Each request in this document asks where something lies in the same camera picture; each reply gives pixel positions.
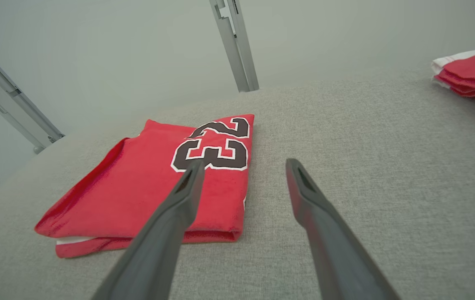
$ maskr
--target gray fabric surface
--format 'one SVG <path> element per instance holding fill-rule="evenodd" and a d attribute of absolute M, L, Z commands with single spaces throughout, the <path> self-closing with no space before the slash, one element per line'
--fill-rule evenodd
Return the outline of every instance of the gray fabric surface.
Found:
<path fill-rule="evenodd" d="M 198 126 L 256 114 L 245 230 L 183 245 L 172 299 L 318 299 L 305 231 L 291 212 L 297 158 L 400 296 L 475 298 L 475 100 L 412 72 L 207 100 L 91 127 L 47 148 L 0 187 L 0 299 L 88 299 L 123 250 L 63 260 L 34 233 L 43 213 L 147 118 Z"/>

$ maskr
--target metal frame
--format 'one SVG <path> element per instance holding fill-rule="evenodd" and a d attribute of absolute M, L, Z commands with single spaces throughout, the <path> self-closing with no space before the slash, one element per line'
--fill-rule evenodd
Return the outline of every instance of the metal frame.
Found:
<path fill-rule="evenodd" d="M 64 137 L 1 68 L 0 114 L 34 144 L 35 152 Z"/>
<path fill-rule="evenodd" d="M 249 92 L 258 90 L 258 78 L 239 0 L 228 0 L 231 17 L 221 15 L 220 9 L 226 7 L 224 0 L 209 0 L 209 2 L 238 91 Z"/>

